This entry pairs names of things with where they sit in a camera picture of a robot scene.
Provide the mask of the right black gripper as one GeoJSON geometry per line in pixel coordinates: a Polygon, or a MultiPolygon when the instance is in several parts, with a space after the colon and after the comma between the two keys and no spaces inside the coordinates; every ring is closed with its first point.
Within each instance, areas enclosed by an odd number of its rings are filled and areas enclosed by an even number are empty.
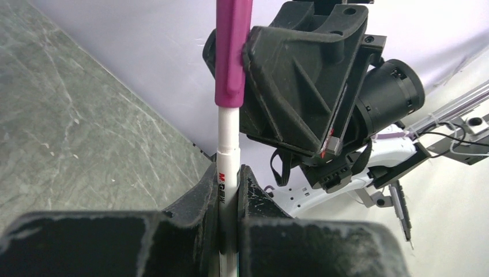
{"type": "Polygon", "coordinates": [[[296,166],[318,167],[366,143],[355,104],[381,46],[365,42],[368,8],[361,2],[295,1],[272,23],[251,29],[243,49],[246,71],[241,131],[294,152],[296,166]]]}

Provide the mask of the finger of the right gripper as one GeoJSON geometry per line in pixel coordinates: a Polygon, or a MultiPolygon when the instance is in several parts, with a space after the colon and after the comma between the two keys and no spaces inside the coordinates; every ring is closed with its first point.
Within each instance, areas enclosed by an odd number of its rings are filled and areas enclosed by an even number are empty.
{"type": "Polygon", "coordinates": [[[214,29],[208,36],[203,50],[202,59],[205,65],[209,69],[213,78],[215,78],[215,64],[216,64],[216,30],[214,29]]]}

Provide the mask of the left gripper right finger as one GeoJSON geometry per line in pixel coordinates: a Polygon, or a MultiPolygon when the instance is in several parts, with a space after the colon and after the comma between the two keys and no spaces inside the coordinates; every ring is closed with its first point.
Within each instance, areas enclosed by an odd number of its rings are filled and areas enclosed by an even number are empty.
{"type": "Polygon", "coordinates": [[[240,276],[408,276],[400,245],[373,222],[297,219],[240,170],[240,276]]]}

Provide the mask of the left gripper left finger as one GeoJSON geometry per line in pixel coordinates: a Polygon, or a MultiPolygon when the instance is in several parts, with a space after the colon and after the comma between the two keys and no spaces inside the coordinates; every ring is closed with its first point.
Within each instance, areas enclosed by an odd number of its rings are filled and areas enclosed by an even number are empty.
{"type": "Polygon", "coordinates": [[[2,276],[218,276],[216,166],[161,211],[39,211],[1,236],[2,276]]]}

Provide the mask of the purple pen cap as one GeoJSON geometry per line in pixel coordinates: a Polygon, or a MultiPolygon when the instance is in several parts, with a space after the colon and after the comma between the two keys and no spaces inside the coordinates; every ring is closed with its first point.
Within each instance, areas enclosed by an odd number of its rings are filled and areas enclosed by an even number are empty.
{"type": "Polygon", "coordinates": [[[250,32],[252,0],[216,2],[215,103],[224,108],[243,104],[245,72],[242,51],[250,32]]]}

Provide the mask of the white marker pen orange tip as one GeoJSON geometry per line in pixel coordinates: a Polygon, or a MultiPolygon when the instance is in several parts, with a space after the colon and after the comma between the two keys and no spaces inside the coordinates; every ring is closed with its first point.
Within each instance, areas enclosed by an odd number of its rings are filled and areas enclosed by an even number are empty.
{"type": "Polygon", "coordinates": [[[219,107],[217,146],[220,275],[238,276],[239,109],[219,107]]]}

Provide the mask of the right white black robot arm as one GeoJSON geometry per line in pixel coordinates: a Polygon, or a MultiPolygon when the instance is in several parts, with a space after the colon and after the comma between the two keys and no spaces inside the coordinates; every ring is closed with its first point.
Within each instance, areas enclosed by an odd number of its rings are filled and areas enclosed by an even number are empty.
{"type": "Polygon", "coordinates": [[[360,1],[288,1],[251,26],[252,1],[218,1],[203,51],[218,106],[220,216],[237,212],[239,136],[274,148],[268,195],[293,215],[343,193],[404,209],[395,182],[428,158],[400,120],[424,104],[406,63],[382,57],[360,1]]]}

